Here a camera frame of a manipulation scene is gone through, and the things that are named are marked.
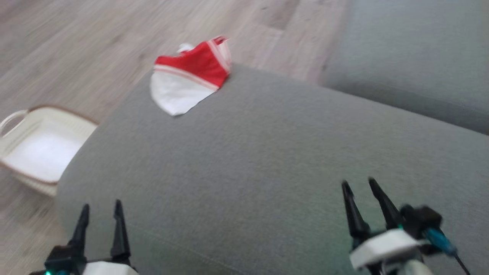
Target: black cable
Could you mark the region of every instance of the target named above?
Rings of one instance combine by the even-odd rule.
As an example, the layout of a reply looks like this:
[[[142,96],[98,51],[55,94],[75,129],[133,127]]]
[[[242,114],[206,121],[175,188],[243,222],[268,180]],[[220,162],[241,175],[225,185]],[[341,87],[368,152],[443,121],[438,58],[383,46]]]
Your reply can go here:
[[[462,267],[462,269],[465,271],[465,274],[470,275],[470,272],[468,271],[467,267],[465,267],[465,264],[462,262],[460,257],[457,254],[455,254],[454,257],[457,260],[457,262],[459,263],[460,267]]]

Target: laundry basket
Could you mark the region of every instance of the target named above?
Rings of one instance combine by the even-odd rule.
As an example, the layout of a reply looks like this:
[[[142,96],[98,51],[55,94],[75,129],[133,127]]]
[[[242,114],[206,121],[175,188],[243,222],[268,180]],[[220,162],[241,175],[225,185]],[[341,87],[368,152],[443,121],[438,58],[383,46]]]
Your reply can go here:
[[[0,163],[27,186],[54,197],[61,174],[96,127],[53,106],[15,112],[0,123]]]

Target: red and white cloth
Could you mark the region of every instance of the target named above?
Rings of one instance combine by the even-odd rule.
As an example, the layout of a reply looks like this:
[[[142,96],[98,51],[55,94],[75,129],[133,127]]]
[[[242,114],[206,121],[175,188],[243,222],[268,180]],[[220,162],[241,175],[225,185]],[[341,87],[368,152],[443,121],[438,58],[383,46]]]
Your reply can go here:
[[[219,36],[178,56],[159,56],[151,77],[151,96],[170,115],[182,115],[217,91],[231,72],[226,38]]]

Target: basket handle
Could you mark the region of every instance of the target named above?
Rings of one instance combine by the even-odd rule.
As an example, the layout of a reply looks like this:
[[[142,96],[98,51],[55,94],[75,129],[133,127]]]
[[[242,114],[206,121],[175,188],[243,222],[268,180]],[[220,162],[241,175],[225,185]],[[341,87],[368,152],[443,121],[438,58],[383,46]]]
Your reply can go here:
[[[7,126],[8,123],[10,123],[12,120],[14,120],[15,118],[19,117],[19,116],[25,116],[27,113],[29,113],[28,110],[21,110],[21,111],[17,111],[11,115],[9,115],[7,118],[5,118],[1,123],[0,123],[0,138],[2,138],[4,135],[8,134],[10,131],[12,131],[13,129],[15,129],[16,126],[14,126],[14,128],[12,128],[10,131],[8,131],[7,133],[3,134],[3,129],[5,128],[5,126]]]

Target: gray sofa cushion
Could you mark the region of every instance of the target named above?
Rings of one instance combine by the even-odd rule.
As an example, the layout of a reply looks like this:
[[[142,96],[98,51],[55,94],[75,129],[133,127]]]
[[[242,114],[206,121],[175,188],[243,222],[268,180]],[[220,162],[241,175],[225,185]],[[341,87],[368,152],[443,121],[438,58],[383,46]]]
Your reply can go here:
[[[489,135],[489,1],[355,0],[324,85]]]
[[[397,205],[440,211],[468,266],[485,272],[488,136],[238,65],[221,90],[171,117],[149,82],[95,130],[59,183],[68,232],[83,203],[92,206],[90,258],[109,253],[119,198],[142,275],[356,274],[341,181],[382,228],[374,176]],[[460,273],[445,257],[429,265]]]

